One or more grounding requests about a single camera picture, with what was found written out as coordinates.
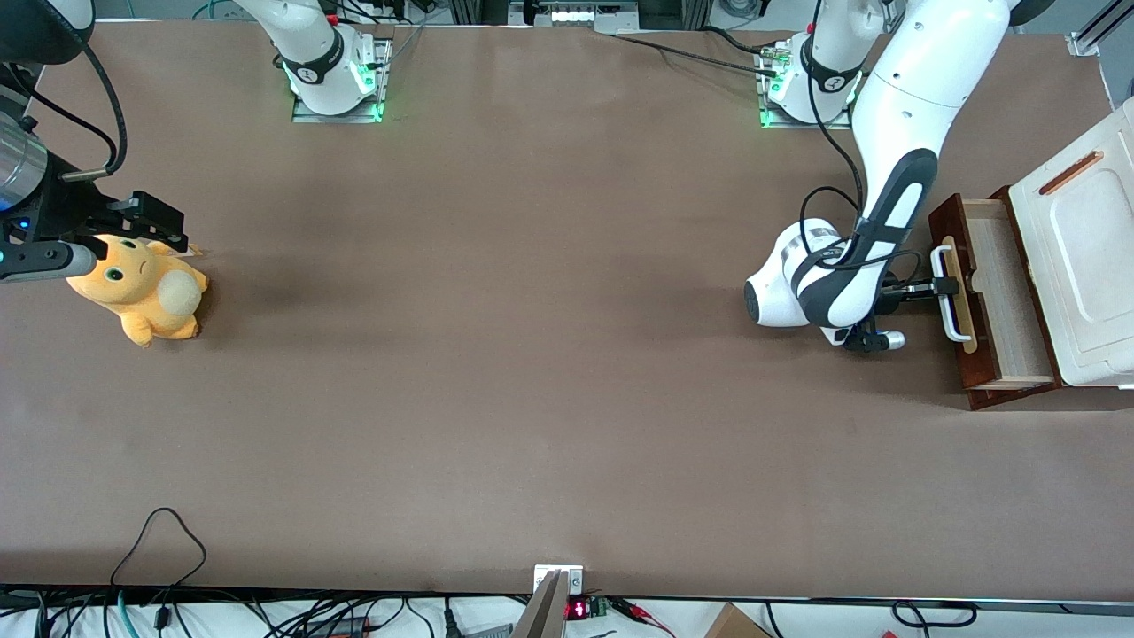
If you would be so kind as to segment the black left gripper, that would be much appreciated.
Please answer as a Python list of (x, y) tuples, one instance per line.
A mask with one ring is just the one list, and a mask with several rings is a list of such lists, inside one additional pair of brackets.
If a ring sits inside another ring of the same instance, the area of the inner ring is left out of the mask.
[(885, 277), (875, 299), (877, 315), (892, 315), (903, 303), (925, 301), (936, 296), (960, 294), (960, 281), (953, 277), (920, 278), (904, 282), (895, 277)]

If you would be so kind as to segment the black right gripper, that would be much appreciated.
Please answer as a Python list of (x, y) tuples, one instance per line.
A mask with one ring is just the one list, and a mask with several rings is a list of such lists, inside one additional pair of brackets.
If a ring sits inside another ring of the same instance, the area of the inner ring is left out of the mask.
[(73, 165), (49, 156), (40, 184), (9, 209), (9, 238), (20, 243), (73, 241), (76, 236), (115, 235), (137, 238), (147, 249), (166, 257), (191, 257), (191, 243), (181, 210), (146, 192), (132, 193), (132, 230), (125, 227), (115, 202), (93, 182), (64, 182), (60, 176)]

